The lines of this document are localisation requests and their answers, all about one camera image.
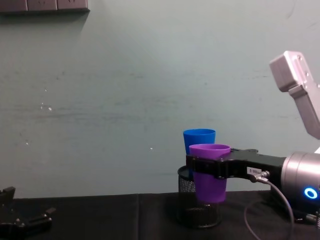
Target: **purple cup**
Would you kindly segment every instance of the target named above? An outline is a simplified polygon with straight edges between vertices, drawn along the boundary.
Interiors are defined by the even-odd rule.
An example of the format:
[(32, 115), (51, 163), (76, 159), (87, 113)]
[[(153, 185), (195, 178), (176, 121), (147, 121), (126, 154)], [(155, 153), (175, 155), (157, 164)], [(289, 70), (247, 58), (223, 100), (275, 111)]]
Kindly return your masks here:
[[(190, 155), (204, 159), (217, 159), (230, 153), (231, 147), (223, 144), (196, 144), (189, 146)], [(226, 199), (227, 179), (217, 179), (206, 173), (193, 172), (195, 195), (199, 202), (221, 203)]]

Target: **blue led light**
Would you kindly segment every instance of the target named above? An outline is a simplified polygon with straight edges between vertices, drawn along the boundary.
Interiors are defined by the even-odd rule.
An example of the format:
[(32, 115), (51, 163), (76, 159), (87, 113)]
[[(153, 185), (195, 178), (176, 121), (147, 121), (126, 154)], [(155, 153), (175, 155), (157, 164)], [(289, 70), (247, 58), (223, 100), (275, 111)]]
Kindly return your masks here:
[(316, 199), (318, 197), (318, 193), (311, 187), (307, 187), (304, 190), (304, 195), (306, 195), (309, 199)]

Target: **black cable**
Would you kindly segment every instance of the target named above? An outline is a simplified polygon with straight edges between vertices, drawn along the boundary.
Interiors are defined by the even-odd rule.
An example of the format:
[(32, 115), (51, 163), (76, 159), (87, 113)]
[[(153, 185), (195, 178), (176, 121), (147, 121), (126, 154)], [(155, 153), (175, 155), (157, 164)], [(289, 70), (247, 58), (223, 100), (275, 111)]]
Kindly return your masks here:
[[(285, 195), (279, 190), (279, 188), (277, 188), (277, 186), (275, 186), (272, 182), (269, 182), (269, 181), (264, 181), (263, 183), (265, 184), (268, 184), (270, 185), (279, 195), (280, 197), (283, 199), (287, 209), (288, 209), (288, 213), (289, 213), (289, 216), (290, 216), (290, 232), (289, 232), (289, 235), (287, 237), (287, 240), (290, 240), (294, 234), (294, 226), (295, 226), (295, 217), (294, 217), (294, 213), (292, 211), (292, 208), (290, 206), (290, 203), (288, 202), (287, 198), (285, 197)], [(254, 201), (252, 203), (250, 203), (249, 205), (247, 205), (244, 209), (244, 213), (243, 213), (243, 216), (244, 216), (244, 222), (245, 222), (245, 225), (246, 227), (248, 228), (248, 230), (250, 231), (250, 233), (257, 239), (257, 240), (261, 240), (260, 237), (257, 236), (257, 234), (252, 230), (252, 228), (250, 227), (249, 223), (248, 223), (248, 220), (247, 220), (247, 212), (248, 212), (248, 209), (256, 204), (256, 203), (259, 203), (261, 201)]]

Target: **label sticker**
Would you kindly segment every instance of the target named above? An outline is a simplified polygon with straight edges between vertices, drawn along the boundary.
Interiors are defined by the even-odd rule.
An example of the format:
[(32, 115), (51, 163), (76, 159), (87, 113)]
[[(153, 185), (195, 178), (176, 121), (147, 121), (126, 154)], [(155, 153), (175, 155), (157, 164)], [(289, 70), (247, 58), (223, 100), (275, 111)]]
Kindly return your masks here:
[(254, 167), (247, 167), (246, 168), (246, 173), (250, 174), (250, 175), (260, 174), (261, 172), (262, 172), (262, 170), (259, 168), (254, 168)]

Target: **black tablecloth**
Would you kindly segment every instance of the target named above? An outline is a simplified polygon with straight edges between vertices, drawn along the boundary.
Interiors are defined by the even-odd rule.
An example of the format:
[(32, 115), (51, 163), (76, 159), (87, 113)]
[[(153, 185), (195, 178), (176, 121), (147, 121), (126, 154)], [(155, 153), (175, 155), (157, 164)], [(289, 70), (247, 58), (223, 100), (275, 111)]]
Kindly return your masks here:
[[(190, 229), (176, 221), (177, 193), (17, 199), (25, 216), (57, 209), (48, 233), (30, 240), (253, 240), (244, 223), (244, 208), (265, 191), (234, 191), (220, 205), (222, 222), (209, 229)], [(284, 240), (288, 222), (275, 209), (256, 204), (248, 221), (263, 240)], [(296, 224), (295, 240), (314, 239), (312, 225)]]

